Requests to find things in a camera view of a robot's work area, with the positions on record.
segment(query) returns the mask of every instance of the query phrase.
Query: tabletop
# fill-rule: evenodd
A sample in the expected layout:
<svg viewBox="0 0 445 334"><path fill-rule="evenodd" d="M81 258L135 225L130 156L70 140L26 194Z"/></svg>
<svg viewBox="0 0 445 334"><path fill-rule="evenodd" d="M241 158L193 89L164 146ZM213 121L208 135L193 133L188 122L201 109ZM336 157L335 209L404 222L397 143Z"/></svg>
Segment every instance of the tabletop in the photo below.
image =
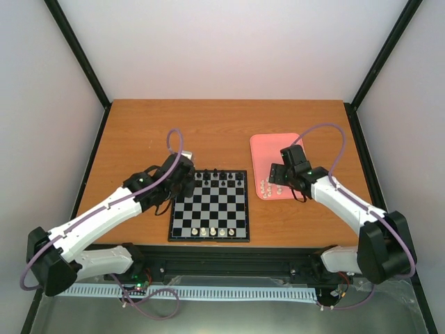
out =
<svg viewBox="0 0 445 334"><path fill-rule="evenodd" d="M353 135L342 101L336 100L115 100L106 122L79 214L109 196L131 174L160 165L169 152L165 137L174 127L184 149L195 155L197 169L247 170L250 242L168 242L170 215L147 210L97 240L101 244L324 247L353 246L357 236L329 209L308 200L262 200L255 192L250 137L301 134L322 122L340 125L346 151L334 175L352 192L370 201ZM172 146L179 139L174 135ZM340 133L319 128L304 139L312 167L329 169L341 147Z"/></svg>

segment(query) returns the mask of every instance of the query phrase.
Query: purple cable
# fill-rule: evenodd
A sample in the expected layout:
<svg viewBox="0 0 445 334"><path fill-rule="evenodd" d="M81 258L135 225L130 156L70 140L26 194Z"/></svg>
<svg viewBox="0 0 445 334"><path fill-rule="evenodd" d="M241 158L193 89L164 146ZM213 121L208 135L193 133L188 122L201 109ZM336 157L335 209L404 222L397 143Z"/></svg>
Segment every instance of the purple cable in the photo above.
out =
<svg viewBox="0 0 445 334"><path fill-rule="evenodd" d="M371 300L371 298L373 298L374 294L375 294L375 285L373 285L373 287L371 289L371 292L369 293L369 295L363 301L360 301L359 303L354 304L354 305L343 306L343 307L340 307L340 308L337 308L337 307L334 306L333 310L336 310L336 311L346 311L346 310L352 310L354 308L358 308L359 306L362 306L363 304L368 303ZM323 307L323 305L321 305L319 302L317 302L317 305L320 306L320 307Z"/></svg>
<svg viewBox="0 0 445 334"><path fill-rule="evenodd" d="M146 186L145 188L142 188L141 190L138 190L135 193L130 193L127 196L124 196L122 198L119 198L117 200L114 200L113 202L109 203L109 206L112 207L113 205L116 205L118 203L123 202L124 200L128 200L129 198L133 198L137 195L140 195L141 193L144 193L146 191L149 191L150 189L153 189L155 186L157 186L158 184L160 184L163 180L165 180L171 173L172 171L176 168L176 165L179 162L179 159L181 158L181 153L182 150L184 149L184 137L182 136L182 133L179 129L171 129L168 134L167 134L167 147L168 150L171 153L174 153L171 146L170 146L170 137L172 135L173 132L178 133L179 135L179 150L178 153L175 157L175 160L173 161L173 164L171 165L171 167L169 169L167 169L167 171L165 172L164 175L162 175L157 181L153 182L151 185ZM96 214L104 211L105 209L107 209L106 207L98 207L96 210L90 212L89 214L85 215L84 217L80 218L76 223L72 224L69 228L67 228L65 231L63 231L65 234L73 231L73 229L75 229L77 226L81 225L83 222L87 221L89 218L95 216ZM52 239L50 242L48 242L48 244L45 244L34 256L32 259L29 260L29 262L26 264L25 269L23 270L22 274L20 275L20 281L19 281L19 285L20 287L25 290L25 291L32 291L32 290L36 290L38 288L40 288L41 286L36 285L34 287L27 287L25 285L25 277L28 273L28 271L31 269L31 267L34 265L35 261L37 261L37 259L51 246L53 246L59 239L61 239L62 236L58 235L57 237L55 237L54 239Z"/></svg>
<svg viewBox="0 0 445 334"><path fill-rule="evenodd" d="M158 289L155 292L152 292L151 294L146 296L144 299L141 299L140 301L134 302L134 300L131 299L130 295L128 294L128 291L124 288L124 286L118 280L118 278L115 276L115 274L111 273L110 276L119 285L120 289L122 290L122 293L124 294L125 298L127 298L128 302L131 304L131 306L133 306L135 309L137 309L137 311L139 311L139 313L142 314L144 317L147 317L147 318L153 319L153 320L166 320L166 319L174 317L178 313L179 306L180 306L180 300L179 300L178 293L176 293L175 290L168 289L168 288L167 289ZM157 294L159 294L161 292L170 292L176 298L176 308L175 308L175 310L171 314L169 314L169 315L167 315L165 317L156 317L154 315L151 315L150 313L146 313L146 312L142 311L138 307L138 305L149 301L150 298L152 298L153 296L156 296Z"/></svg>
<svg viewBox="0 0 445 334"><path fill-rule="evenodd" d="M328 177L329 177L329 181L331 182L331 184L335 187L337 187L337 183L334 181L334 179L332 178L332 173L335 169L335 167L337 167L337 164L340 161L340 158L343 156L343 153L345 151L345 147L346 147L346 135L345 132L343 131L342 128L340 128L340 126L338 126L337 124L334 123L321 123L318 125L315 125L311 128L309 128L308 130L304 131L298 138L296 141L294 141L292 143L292 145L294 145L295 143L297 143L300 139L302 139L304 136L306 136L309 132L318 129L319 127L334 127L335 129L339 130L341 133L341 139L342 139L342 144L341 144L341 149L340 149L340 153L337 156L337 158L335 159L334 163L332 164L331 169L329 170L328 173ZM351 202L353 202L354 204L356 204L358 207L361 207L363 210L368 211L368 208L366 207L366 205L363 205L361 202L359 202L358 200L356 200L355 198L353 198L349 193L347 193L346 191L344 191L341 187L337 188L338 192L341 193L343 196L345 196L347 199L349 199ZM397 232L390 226L390 224L388 224L382 217L380 217L377 213L375 213L374 211L369 211L369 214L371 216L373 216L374 218L378 219L379 222L381 222L381 224L383 224L383 226L386 227L386 229L388 229L388 231L393 235L394 239L400 244L400 247L403 249L403 251L405 252L406 256L408 257L408 261L410 262L410 272L408 274L405 275L399 275L397 276L397 278L410 278L414 275L414 273L416 272L416 264L414 263L414 258L411 255L410 250L408 249L408 247L406 246L405 242L403 242L402 238L400 238L400 236L397 234Z"/></svg>

